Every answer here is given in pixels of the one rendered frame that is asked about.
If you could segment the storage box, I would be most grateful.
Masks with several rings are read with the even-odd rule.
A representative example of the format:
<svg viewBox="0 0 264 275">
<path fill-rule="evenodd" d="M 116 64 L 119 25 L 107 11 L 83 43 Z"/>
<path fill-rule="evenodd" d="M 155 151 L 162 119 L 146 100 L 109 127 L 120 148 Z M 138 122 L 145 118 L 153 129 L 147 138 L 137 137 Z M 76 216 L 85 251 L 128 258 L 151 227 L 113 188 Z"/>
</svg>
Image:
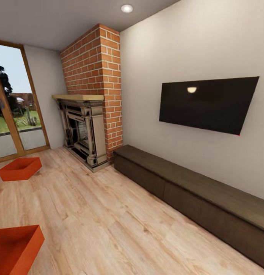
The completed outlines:
<svg viewBox="0 0 264 275">
<path fill-rule="evenodd" d="M 2 181 L 28 180 L 41 167 L 39 157 L 16 158 L 16 160 L 0 169 L 0 177 Z"/>
<path fill-rule="evenodd" d="M 0 229 L 0 275 L 27 275 L 44 240 L 39 225 Z"/>
</svg>

